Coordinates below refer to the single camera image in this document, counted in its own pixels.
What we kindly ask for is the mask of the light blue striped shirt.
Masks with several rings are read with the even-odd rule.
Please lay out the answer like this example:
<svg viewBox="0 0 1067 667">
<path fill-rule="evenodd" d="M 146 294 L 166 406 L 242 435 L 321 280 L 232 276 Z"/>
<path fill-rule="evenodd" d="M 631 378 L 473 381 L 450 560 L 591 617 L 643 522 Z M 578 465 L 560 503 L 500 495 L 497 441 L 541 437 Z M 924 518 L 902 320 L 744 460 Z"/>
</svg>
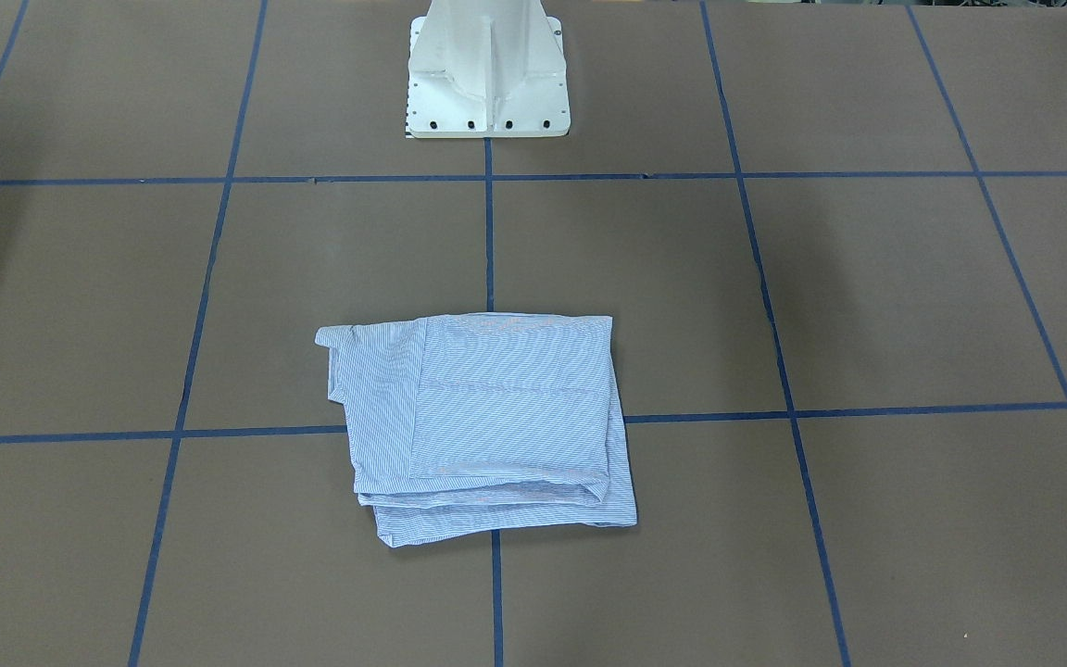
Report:
<svg viewBox="0 0 1067 667">
<path fill-rule="evenodd" d="M 507 312 L 318 329 L 377 536 L 635 526 L 612 334 L 607 315 Z"/>
</svg>

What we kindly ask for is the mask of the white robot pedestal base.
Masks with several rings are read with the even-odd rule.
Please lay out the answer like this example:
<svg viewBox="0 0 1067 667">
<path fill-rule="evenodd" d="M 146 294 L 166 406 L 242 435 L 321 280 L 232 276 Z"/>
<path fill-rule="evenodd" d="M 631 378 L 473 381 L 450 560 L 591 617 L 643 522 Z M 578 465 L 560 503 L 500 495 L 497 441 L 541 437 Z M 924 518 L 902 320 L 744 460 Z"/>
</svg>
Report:
<svg viewBox="0 0 1067 667">
<path fill-rule="evenodd" d="M 408 75 L 409 138 L 571 130 L 563 26 L 541 1 L 433 1 L 409 25 Z"/>
</svg>

